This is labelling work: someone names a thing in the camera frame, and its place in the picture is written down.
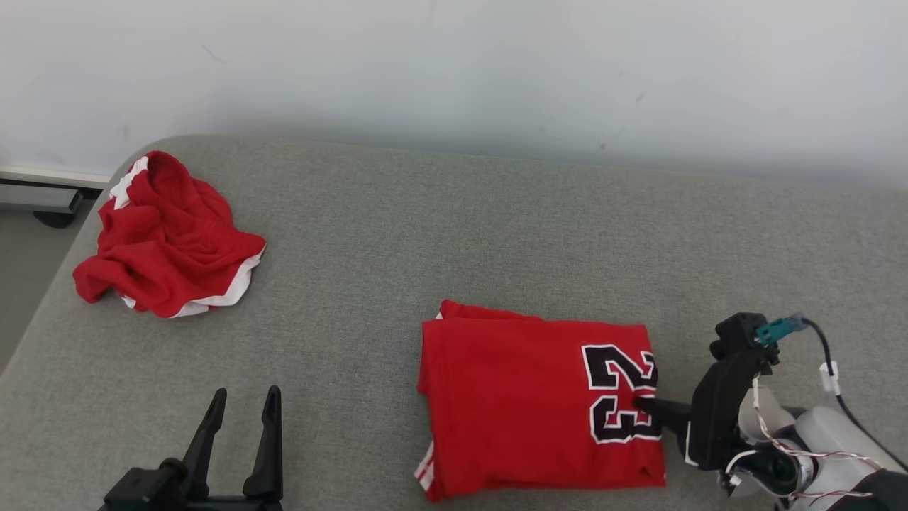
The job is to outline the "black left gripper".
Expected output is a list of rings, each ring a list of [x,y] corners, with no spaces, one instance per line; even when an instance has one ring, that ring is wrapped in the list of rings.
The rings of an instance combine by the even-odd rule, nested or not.
[[[284,509],[281,502],[284,494],[282,395],[281,388],[276,385],[270,386],[260,415],[262,436],[253,472],[243,484],[244,497],[209,495],[207,476],[211,451],[214,437],[223,424],[226,401],[227,389],[217,389],[182,459],[186,468],[186,478],[181,484],[181,491],[187,499],[181,510],[282,511]]]

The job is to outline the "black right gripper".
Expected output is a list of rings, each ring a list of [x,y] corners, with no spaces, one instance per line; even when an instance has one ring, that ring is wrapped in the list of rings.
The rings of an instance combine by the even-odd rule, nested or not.
[[[635,397],[633,405],[671,431],[685,431],[685,463],[701,471],[723,471],[743,450],[740,406],[752,380],[768,368],[768,351],[711,350],[714,363],[695,388],[691,405]]]

